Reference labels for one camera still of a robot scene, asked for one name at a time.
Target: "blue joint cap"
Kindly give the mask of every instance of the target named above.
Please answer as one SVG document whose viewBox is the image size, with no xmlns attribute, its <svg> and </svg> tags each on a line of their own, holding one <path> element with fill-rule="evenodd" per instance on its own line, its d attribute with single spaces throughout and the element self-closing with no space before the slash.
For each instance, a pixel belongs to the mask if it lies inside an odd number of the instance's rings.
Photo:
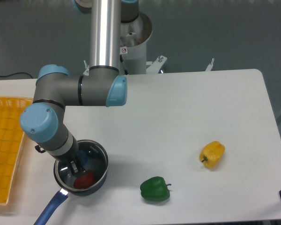
<svg viewBox="0 0 281 225">
<path fill-rule="evenodd" d="M 28 106 L 20 117 L 22 130 L 37 143 L 44 143 L 53 138 L 58 124 L 56 112 L 45 103 L 34 103 Z"/>
<path fill-rule="evenodd" d="M 46 75 L 52 74 L 52 73 L 63 73 L 63 74 L 66 74 L 67 76 L 70 76 L 70 72 L 66 68 L 57 66 L 55 64 L 49 64 L 49 65 L 46 65 L 41 68 L 41 70 L 39 71 L 39 74 L 38 74 L 37 82 L 43 76 L 46 76 Z"/>
<path fill-rule="evenodd" d="M 138 0 L 122 0 L 122 2 L 124 2 L 124 3 L 131 3 L 131 4 L 133 4 L 133 3 L 136 3 Z"/>
<path fill-rule="evenodd" d="M 127 101 L 127 79 L 118 75 L 114 79 L 106 99 L 106 106 L 122 106 Z"/>
</svg>

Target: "yellow plastic crate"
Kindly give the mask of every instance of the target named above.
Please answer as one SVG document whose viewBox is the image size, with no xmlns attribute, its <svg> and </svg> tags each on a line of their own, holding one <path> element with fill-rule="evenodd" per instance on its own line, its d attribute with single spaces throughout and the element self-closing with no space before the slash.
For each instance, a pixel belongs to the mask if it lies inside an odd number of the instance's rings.
<svg viewBox="0 0 281 225">
<path fill-rule="evenodd" d="M 6 205 L 22 146 L 20 115 L 32 98 L 0 97 L 0 204 Z"/>
</svg>

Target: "blue handle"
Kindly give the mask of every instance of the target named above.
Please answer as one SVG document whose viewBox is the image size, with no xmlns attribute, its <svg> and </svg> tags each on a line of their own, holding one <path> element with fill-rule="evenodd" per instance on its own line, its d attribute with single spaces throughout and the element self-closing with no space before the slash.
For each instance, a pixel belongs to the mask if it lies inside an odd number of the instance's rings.
<svg viewBox="0 0 281 225">
<path fill-rule="evenodd" d="M 50 200 L 42 214 L 38 217 L 37 221 L 34 223 L 34 225 L 45 225 L 54 211 L 57 209 L 57 207 L 60 206 L 66 199 L 67 195 L 61 193 L 58 191 L 55 196 Z"/>
</svg>

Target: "bell pepper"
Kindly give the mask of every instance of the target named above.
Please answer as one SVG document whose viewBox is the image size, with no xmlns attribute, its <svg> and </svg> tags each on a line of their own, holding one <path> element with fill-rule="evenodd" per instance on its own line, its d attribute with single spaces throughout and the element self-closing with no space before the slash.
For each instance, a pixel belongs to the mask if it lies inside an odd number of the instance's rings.
<svg viewBox="0 0 281 225">
<path fill-rule="evenodd" d="M 211 142 L 202 149 L 199 159 L 204 164 L 204 166 L 212 169 L 219 163 L 224 154 L 224 151 L 225 146 L 220 142 Z"/>
<path fill-rule="evenodd" d="M 170 197 L 170 191 L 163 177 L 152 177 L 140 185 L 141 196 L 153 202 L 161 202 Z"/>
</svg>

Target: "metal pole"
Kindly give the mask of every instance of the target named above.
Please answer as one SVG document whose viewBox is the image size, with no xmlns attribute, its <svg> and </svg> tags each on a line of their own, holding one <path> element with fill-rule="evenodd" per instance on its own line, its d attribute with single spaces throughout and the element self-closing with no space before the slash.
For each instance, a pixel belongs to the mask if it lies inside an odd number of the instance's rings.
<svg viewBox="0 0 281 225">
<path fill-rule="evenodd" d="M 90 37 L 90 70 L 118 71 L 121 0 L 93 0 Z"/>
</svg>

